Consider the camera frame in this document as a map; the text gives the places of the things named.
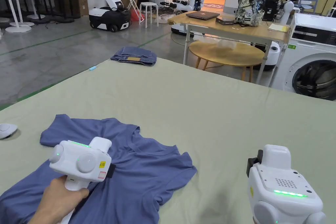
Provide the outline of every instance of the hand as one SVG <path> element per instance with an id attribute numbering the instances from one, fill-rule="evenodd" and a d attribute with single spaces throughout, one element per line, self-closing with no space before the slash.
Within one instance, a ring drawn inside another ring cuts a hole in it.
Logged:
<path id="1" fill-rule="evenodd" d="M 86 188 L 69 191 L 64 184 L 67 176 L 53 179 L 43 193 L 41 202 L 29 224 L 56 224 L 89 195 Z"/>

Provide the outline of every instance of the yellow label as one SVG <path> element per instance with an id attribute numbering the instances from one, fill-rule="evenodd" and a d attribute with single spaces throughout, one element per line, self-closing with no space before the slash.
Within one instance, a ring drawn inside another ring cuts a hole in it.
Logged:
<path id="1" fill-rule="evenodd" d="M 138 58 L 138 57 L 128 57 L 127 60 L 139 61 L 140 58 Z"/>
<path id="2" fill-rule="evenodd" d="M 100 165 L 99 165 L 99 168 L 104 168 L 105 167 L 105 164 L 106 164 L 106 162 L 105 161 L 102 161 L 101 163 L 100 163 Z"/>
<path id="3" fill-rule="evenodd" d="M 252 198 L 253 198 L 253 196 L 254 196 L 254 191 L 253 191 L 252 186 L 250 187 L 250 191 L 251 191 L 251 196 L 252 196 Z"/>

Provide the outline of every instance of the concrete floor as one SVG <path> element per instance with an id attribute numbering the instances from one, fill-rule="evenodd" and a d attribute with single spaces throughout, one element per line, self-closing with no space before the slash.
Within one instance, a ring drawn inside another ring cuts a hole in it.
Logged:
<path id="1" fill-rule="evenodd" d="M 0 41 L 0 108 L 51 84 L 60 82 L 109 59 L 123 46 L 138 46 L 155 52 L 158 57 L 183 62 L 185 37 L 171 35 L 169 25 L 141 27 L 112 33 L 90 28 L 88 18 L 71 24 L 34 26 L 28 33 L 10 34 L 2 29 Z M 194 67 L 196 57 L 189 54 L 188 65 Z M 207 71 L 240 79 L 241 69 L 209 68 Z M 267 83 L 265 73 L 262 83 Z"/>

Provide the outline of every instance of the patterned backpack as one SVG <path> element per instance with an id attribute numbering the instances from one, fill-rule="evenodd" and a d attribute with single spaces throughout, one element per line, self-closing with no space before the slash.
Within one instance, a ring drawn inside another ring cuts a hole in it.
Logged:
<path id="1" fill-rule="evenodd" d="M 264 16 L 264 0 L 238 0 L 235 22 L 244 26 L 258 26 Z"/>

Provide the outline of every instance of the white mouse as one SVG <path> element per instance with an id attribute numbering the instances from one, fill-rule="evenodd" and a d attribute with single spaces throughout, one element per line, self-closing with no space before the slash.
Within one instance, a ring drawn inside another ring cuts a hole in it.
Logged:
<path id="1" fill-rule="evenodd" d="M 12 135 L 17 130 L 14 124 L 0 124 L 0 139 Z"/>

